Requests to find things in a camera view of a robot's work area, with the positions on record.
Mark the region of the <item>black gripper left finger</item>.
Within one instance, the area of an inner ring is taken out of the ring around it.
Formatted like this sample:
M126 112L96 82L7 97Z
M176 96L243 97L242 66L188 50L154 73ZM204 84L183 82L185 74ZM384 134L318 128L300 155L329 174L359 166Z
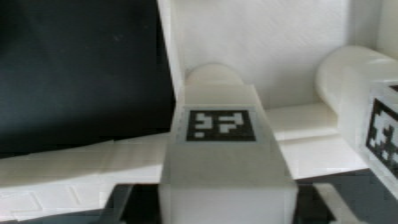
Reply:
M156 184L115 185L94 224L162 224Z

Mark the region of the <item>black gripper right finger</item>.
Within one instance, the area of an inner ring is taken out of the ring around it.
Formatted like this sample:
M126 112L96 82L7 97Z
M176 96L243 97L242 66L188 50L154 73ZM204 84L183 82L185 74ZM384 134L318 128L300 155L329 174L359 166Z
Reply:
M368 224L329 183L298 185L293 224Z

